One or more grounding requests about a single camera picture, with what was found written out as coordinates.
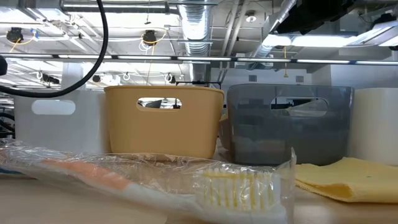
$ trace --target white cylinder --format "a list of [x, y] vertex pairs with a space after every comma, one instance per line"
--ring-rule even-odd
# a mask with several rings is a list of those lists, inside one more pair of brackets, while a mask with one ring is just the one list
[[398, 165], [398, 88], [356, 90], [349, 156]]

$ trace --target pipe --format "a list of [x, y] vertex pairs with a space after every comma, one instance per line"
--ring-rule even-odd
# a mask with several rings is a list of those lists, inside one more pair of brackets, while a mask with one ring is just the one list
[[236, 23], [236, 27], [234, 29], [234, 34], [232, 35], [231, 43], [229, 44], [228, 51], [226, 53], [227, 56], [230, 56], [232, 53], [232, 50], [235, 46], [236, 38], [238, 37], [239, 30], [242, 25], [242, 21], [245, 17], [246, 9], [248, 8], [248, 4], [250, 3], [250, 0], [244, 0], [242, 8], [241, 8], [241, 14], [239, 15], [238, 22]]
[[[250, 57], [264, 58], [269, 55], [269, 53], [275, 46], [264, 44], [264, 40], [267, 38], [268, 34], [277, 27], [278, 24], [281, 24], [287, 18], [287, 16], [289, 16], [289, 11], [293, 8], [294, 5], [296, 5], [296, 2], [297, 0], [285, 0], [280, 6], [278, 16], [273, 21], [271, 21], [271, 17], [268, 16], [266, 20], [266, 25], [264, 26], [265, 37], [263, 36], [263, 42], [257, 47], [255, 51], [250, 54]], [[258, 66], [258, 63], [250, 63], [248, 66], [248, 70], [254, 70]]]
[[[106, 12], [115, 13], [161, 13], [179, 15], [176, 6], [169, 6], [166, 2], [150, 3], [150, 2], [120, 2], [103, 3]], [[64, 12], [99, 12], [98, 5], [95, 1], [62, 1], [61, 8]]]
[[[188, 4], [179, 5], [182, 32], [185, 40], [208, 40], [211, 6]], [[187, 43], [185, 50], [188, 56], [207, 56], [209, 44]], [[206, 65], [191, 63], [189, 65], [191, 81], [206, 81]]]
[[234, 4], [233, 4], [232, 10], [231, 10], [231, 19], [229, 20], [228, 28], [225, 33], [225, 38], [224, 38], [223, 47], [221, 49], [220, 56], [224, 56], [224, 54], [225, 54], [225, 50], [228, 45], [229, 38], [231, 37], [232, 28], [234, 26], [236, 13], [238, 13], [238, 6], [239, 6], [239, 0], [234, 0]]

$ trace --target plastic wrap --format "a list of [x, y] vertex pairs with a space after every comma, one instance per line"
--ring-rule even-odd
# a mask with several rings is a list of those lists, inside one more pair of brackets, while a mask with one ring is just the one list
[[87, 155], [2, 139], [0, 168], [212, 223], [293, 223], [294, 165], [248, 167], [163, 154]]

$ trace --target yellow cloth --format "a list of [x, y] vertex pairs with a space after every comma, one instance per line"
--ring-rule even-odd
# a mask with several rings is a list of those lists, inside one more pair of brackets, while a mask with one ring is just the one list
[[398, 167], [354, 158], [296, 166], [296, 185], [344, 202], [398, 203]]

